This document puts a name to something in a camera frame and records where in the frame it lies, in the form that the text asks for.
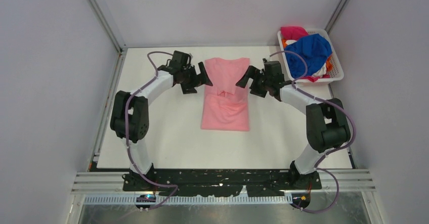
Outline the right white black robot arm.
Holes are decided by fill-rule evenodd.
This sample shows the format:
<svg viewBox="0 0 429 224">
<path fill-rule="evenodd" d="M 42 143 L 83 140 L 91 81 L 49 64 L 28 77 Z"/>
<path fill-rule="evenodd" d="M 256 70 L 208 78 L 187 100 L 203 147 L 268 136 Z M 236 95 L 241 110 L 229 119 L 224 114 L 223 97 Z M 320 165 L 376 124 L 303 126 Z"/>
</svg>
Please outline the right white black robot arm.
<svg viewBox="0 0 429 224">
<path fill-rule="evenodd" d="M 351 139 L 342 102 L 336 98 L 324 100 L 306 95 L 295 82 L 284 79 L 278 61 L 265 61 L 262 70 L 249 66 L 236 86 L 244 88 L 250 79 L 252 95 L 262 98 L 270 95 L 279 102 L 293 106 L 306 117 L 308 144 L 290 164 L 288 171 L 290 185 L 301 189 L 314 176 L 323 158 Z"/>
</svg>

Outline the pink t shirt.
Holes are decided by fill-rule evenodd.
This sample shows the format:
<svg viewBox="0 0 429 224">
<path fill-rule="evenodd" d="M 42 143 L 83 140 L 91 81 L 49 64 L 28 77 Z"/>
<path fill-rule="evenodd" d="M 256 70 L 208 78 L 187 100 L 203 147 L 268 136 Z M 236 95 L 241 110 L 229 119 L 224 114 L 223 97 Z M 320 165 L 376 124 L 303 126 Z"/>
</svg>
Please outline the pink t shirt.
<svg viewBox="0 0 429 224">
<path fill-rule="evenodd" d="M 249 131 L 248 88 L 236 83 L 250 65 L 249 58 L 204 61 L 212 86 L 204 88 L 201 129 Z"/>
</svg>

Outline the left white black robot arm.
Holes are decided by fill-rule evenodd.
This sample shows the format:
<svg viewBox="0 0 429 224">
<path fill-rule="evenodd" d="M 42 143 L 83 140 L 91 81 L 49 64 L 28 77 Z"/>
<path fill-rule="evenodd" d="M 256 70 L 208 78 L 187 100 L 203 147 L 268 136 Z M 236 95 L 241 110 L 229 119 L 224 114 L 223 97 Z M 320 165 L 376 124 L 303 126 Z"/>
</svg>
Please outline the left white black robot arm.
<svg viewBox="0 0 429 224">
<path fill-rule="evenodd" d="M 192 64 L 190 54 L 174 51 L 165 64 L 156 66 L 153 77 L 132 92 L 118 91 L 114 97 L 110 128 L 124 141 L 130 170 L 137 173 L 136 184 L 144 191 L 154 187 L 155 177 L 145 137 L 149 131 L 149 107 L 165 91 L 179 85 L 183 94 L 197 93 L 197 87 L 212 86 L 203 62 Z"/>
</svg>

